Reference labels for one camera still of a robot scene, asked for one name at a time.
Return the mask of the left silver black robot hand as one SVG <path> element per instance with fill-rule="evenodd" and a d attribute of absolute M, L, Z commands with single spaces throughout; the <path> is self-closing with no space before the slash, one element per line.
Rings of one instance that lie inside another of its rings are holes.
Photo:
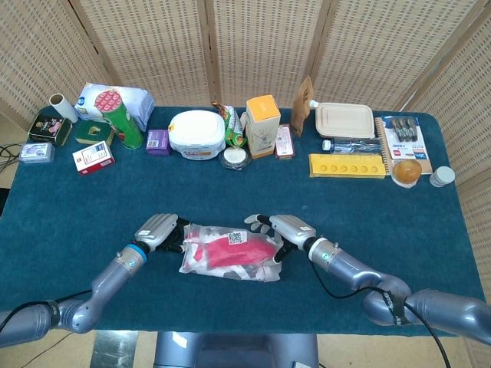
<path fill-rule="evenodd" d="M 177 214 L 155 214 L 137 230 L 133 243 L 146 253 L 159 250 L 184 253 L 185 227 L 189 225 L 188 220 Z"/>

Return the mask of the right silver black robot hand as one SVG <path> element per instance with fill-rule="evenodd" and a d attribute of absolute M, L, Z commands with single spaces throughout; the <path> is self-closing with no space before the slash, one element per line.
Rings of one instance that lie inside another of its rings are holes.
<path fill-rule="evenodd" d="M 308 251 L 317 240 L 316 231 L 306 222 L 293 215 L 261 215 L 248 216 L 244 223 L 253 232 L 273 235 L 274 241 L 280 245 L 273 261 L 279 264 L 291 251 Z"/>

